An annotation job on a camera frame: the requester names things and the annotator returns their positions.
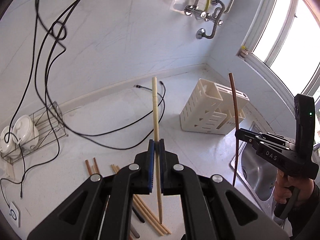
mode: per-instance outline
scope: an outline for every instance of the metal wire rack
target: metal wire rack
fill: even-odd
[[[50,105],[48,108],[52,109],[53,113],[55,113],[56,115],[59,115],[60,118],[62,118],[62,112],[60,111],[60,108],[59,108],[57,102],[53,102],[53,104]],[[35,136],[35,132],[34,132],[33,138],[31,140],[20,145],[22,148],[24,158],[31,155],[32,153],[38,151],[39,149],[49,145],[50,143],[56,142],[56,137],[55,137],[53,131],[55,131],[58,139],[65,137],[65,136],[68,136],[64,125],[60,124],[57,121],[56,116],[53,116],[50,112],[48,112],[48,113],[49,113],[49,118],[47,116],[46,108],[43,107],[43,108],[41,108],[41,109],[39,109],[29,115],[32,122],[35,124],[36,128],[38,129],[39,135]],[[36,138],[38,138],[38,143],[37,143],[36,147],[34,147],[32,150],[24,149],[23,146],[25,144],[27,144],[28,142],[30,142]],[[7,154],[3,154],[0,152],[1,158],[6,160],[10,164],[14,164],[14,163],[18,162],[19,160],[22,159],[22,154],[21,154],[20,149],[19,149],[20,154],[18,157],[16,157],[16,158],[10,157],[10,154],[12,154],[17,149],[19,149],[19,146],[15,145],[15,149]]]

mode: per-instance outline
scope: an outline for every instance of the triangular hole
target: triangular hole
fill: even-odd
[[[231,205],[231,208],[236,216],[239,225],[244,226],[258,218],[258,215],[249,208],[241,199],[233,192],[227,191],[226,197]]]
[[[70,225],[75,225],[85,199],[87,198],[88,192],[82,192],[73,202],[67,206],[67,208],[61,212],[59,219],[69,223]]]

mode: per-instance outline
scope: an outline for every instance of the wall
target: wall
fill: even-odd
[[[236,56],[250,28],[260,0],[235,0],[215,38],[208,64],[225,79],[234,75],[236,88],[245,92],[275,133],[295,138],[295,119],[272,87],[241,58]]]
[[[47,26],[74,0],[40,0]],[[82,0],[68,20],[67,52],[53,65],[51,97],[59,104],[130,78],[165,69],[206,63],[214,41],[196,31],[212,23],[181,11],[194,0]],[[0,128],[8,125],[27,84],[32,63],[34,0],[14,0],[0,21]],[[45,32],[37,33],[39,49]],[[44,68],[53,39],[40,58],[38,83],[44,94]],[[57,46],[54,55],[61,48]],[[41,107],[32,80],[18,115]]]

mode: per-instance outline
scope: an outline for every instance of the sink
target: sink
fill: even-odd
[[[254,122],[250,130],[261,132],[261,129]],[[230,166],[234,169],[235,157],[230,162]],[[251,144],[242,142],[239,148],[237,175],[237,179],[240,178],[243,181],[261,210],[276,223],[281,224],[283,220],[273,215],[275,201],[272,193],[277,168],[256,155],[256,150]]]

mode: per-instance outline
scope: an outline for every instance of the jar lid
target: jar lid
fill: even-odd
[[[13,133],[16,135],[18,141],[16,142],[16,138],[13,138],[15,143],[25,143],[28,136],[29,130],[31,129],[31,118],[28,115],[21,116],[13,127]]]
[[[8,137],[9,137],[9,142],[8,142],[8,143],[5,142],[5,140],[4,140],[4,135],[5,135],[7,132],[9,132],[9,125],[6,126],[6,127],[2,130],[1,135],[0,135],[0,151],[3,152],[3,153],[5,153],[5,154],[8,153],[8,152],[11,150],[12,143],[13,143],[13,142],[12,142],[12,137],[13,137],[12,134],[10,134],[10,136],[7,135],[7,136],[5,137],[6,139],[8,139]]]

